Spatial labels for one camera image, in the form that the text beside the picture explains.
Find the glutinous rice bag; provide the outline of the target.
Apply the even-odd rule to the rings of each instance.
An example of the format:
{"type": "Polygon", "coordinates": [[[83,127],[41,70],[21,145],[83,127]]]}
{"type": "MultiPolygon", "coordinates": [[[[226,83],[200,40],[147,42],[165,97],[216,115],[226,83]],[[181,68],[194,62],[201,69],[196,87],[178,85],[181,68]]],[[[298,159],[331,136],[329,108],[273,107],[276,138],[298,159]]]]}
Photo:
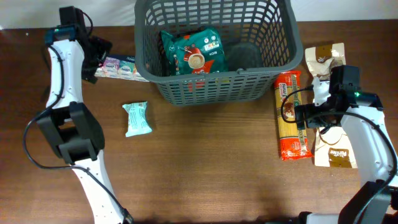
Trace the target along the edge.
{"type": "Polygon", "coordinates": [[[318,128],[315,136],[314,164],[318,167],[357,169],[358,165],[347,134],[341,127],[332,127],[325,134],[318,128]]]}

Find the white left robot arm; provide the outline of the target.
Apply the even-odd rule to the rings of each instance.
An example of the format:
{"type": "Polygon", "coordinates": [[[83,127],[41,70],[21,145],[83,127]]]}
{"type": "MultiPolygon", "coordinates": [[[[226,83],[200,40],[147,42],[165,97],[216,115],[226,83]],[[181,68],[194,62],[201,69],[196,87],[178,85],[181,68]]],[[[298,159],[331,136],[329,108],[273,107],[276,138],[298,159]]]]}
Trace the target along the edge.
{"type": "Polygon", "coordinates": [[[96,83],[95,72],[112,48],[93,36],[88,15],[68,6],[59,9],[60,25],[45,33],[51,59],[51,83],[45,109],[36,123],[63,170],[78,177],[95,223],[133,223],[117,200],[104,163],[105,139],[101,125],[83,102],[82,82],[96,83]]]}

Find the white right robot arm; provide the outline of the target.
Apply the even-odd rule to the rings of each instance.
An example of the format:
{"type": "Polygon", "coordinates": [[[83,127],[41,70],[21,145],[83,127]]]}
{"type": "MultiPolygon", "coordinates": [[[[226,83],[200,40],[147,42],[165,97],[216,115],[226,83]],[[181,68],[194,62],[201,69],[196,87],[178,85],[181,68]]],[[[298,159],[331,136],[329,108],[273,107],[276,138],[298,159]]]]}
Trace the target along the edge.
{"type": "Polygon", "coordinates": [[[337,214],[303,212],[302,223],[382,223],[397,208],[397,153],[387,133],[384,108],[360,87],[359,68],[341,65],[329,81],[314,79],[312,104],[295,107],[298,129],[339,126],[354,151],[361,188],[337,214]]]}

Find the mint green packet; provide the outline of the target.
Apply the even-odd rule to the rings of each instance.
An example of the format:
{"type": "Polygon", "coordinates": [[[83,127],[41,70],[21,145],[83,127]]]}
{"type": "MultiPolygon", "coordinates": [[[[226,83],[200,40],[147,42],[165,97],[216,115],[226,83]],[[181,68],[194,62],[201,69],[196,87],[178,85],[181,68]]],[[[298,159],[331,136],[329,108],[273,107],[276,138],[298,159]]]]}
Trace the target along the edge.
{"type": "Polygon", "coordinates": [[[127,132],[125,134],[127,138],[152,132],[152,128],[146,120],[146,101],[124,104],[122,108],[128,114],[127,132]]]}

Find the row of tissue packets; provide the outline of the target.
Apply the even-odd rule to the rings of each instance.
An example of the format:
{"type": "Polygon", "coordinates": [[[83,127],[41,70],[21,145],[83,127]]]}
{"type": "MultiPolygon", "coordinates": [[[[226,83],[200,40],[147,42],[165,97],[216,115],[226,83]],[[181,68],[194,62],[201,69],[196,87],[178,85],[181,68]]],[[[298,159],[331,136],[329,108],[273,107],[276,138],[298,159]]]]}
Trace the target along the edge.
{"type": "Polygon", "coordinates": [[[95,77],[149,82],[138,73],[135,62],[135,56],[109,55],[106,57],[104,63],[96,70],[95,77]]]}

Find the beige mushroom snack pouch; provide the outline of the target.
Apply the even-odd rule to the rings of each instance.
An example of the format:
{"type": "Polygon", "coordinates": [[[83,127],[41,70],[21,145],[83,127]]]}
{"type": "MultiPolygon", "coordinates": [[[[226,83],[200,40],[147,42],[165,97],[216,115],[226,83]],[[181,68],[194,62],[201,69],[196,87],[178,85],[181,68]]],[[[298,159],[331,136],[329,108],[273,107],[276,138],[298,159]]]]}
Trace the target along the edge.
{"type": "Polygon", "coordinates": [[[320,80],[329,80],[331,69],[346,65],[344,43],[328,44],[305,49],[308,71],[320,80]]]}

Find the green Nescafe coffee bag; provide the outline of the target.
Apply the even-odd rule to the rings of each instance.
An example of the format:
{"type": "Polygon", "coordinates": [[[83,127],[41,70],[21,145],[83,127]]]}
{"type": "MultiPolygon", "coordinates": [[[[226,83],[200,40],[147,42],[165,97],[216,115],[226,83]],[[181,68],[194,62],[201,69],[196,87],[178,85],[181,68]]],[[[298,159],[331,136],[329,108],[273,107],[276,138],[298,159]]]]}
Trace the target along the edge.
{"type": "Polygon", "coordinates": [[[171,76],[229,70],[221,36],[213,27],[180,37],[163,30],[160,36],[171,76]]]}

